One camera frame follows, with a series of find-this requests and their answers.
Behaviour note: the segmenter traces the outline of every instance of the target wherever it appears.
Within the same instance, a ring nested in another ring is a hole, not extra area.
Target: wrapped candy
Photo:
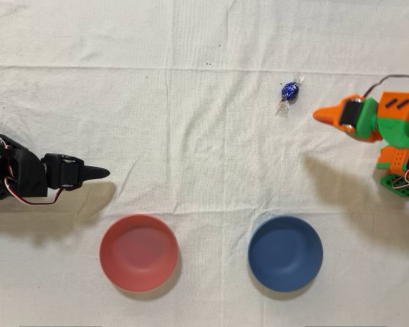
[[[299,86],[304,81],[304,77],[295,74],[293,82],[285,84],[281,90],[281,101],[278,104],[277,114],[287,114],[289,112],[289,102],[294,100],[299,93]]]

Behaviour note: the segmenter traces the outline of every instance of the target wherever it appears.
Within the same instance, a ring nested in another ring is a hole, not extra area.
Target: bowl
[[[311,225],[291,216],[272,217],[252,235],[251,273],[263,286],[292,292],[311,282],[321,269],[323,247]]]
[[[169,279],[178,261],[178,244],[172,230],[159,218],[128,215],[105,231],[99,261],[117,287],[146,292]]]

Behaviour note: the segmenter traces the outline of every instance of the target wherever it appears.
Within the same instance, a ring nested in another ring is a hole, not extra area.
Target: white fabric
[[[295,72],[299,99],[276,116]],[[380,143],[311,118],[398,72],[409,0],[0,0],[0,133],[112,173],[54,206],[0,202],[0,326],[409,327],[409,201],[379,187]],[[97,257],[135,212],[180,246],[147,294],[117,290]],[[271,213],[322,238],[302,291],[248,272]]]

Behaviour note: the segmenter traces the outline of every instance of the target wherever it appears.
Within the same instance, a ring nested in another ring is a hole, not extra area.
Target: wrinkled cloth
[[[0,133],[111,172],[54,206],[0,201],[0,327],[409,327],[409,200],[378,184],[381,143],[311,117],[392,73],[409,74],[409,0],[0,0]],[[180,247],[145,294],[98,261],[106,228],[136,212]],[[324,249],[289,294],[246,259],[280,214]]]

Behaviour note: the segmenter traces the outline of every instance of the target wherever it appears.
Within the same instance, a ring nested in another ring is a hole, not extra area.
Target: pink bowl
[[[115,221],[99,249],[101,269],[116,286],[130,292],[162,285],[178,260],[176,236],[159,218],[134,214]]]

